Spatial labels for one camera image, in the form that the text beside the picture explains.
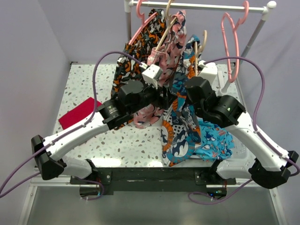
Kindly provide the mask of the blue orange patterned shorts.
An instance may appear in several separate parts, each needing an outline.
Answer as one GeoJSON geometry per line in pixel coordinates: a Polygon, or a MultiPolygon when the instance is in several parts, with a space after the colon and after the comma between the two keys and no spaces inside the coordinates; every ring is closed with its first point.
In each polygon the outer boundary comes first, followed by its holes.
{"type": "Polygon", "coordinates": [[[168,167],[189,159],[201,145],[198,118],[185,89],[185,82],[195,76],[195,52],[200,45],[198,36],[189,38],[170,79],[169,90],[175,99],[164,111],[161,127],[162,157],[168,167]]]}

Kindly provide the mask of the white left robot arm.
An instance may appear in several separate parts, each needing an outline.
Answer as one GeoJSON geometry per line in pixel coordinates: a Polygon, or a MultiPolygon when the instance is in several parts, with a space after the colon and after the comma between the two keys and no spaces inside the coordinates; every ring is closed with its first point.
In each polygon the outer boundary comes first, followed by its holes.
{"type": "Polygon", "coordinates": [[[119,127],[149,104],[167,109],[174,99],[175,95],[166,86],[155,88],[131,80],[78,123],[52,136],[33,137],[32,152],[42,179],[51,180],[60,175],[69,175],[87,184],[94,183],[97,172],[93,162],[90,159],[66,157],[66,154],[89,139],[119,127]]]}

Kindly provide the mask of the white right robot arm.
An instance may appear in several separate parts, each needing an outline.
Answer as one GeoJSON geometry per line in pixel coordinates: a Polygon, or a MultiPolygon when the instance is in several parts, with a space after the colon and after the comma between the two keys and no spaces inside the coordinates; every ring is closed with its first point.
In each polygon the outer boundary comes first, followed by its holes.
{"type": "Polygon", "coordinates": [[[274,142],[257,125],[234,97],[217,96],[208,80],[193,77],[184,83],[187,101],[204,121],[224,128],[250,151],[245,158],[228,159],[209,172],[209,179],[220,184],[224,179],[252,179],[263,188],[273,189],[291,177],[289,167],[299,157],[274,142]]]}

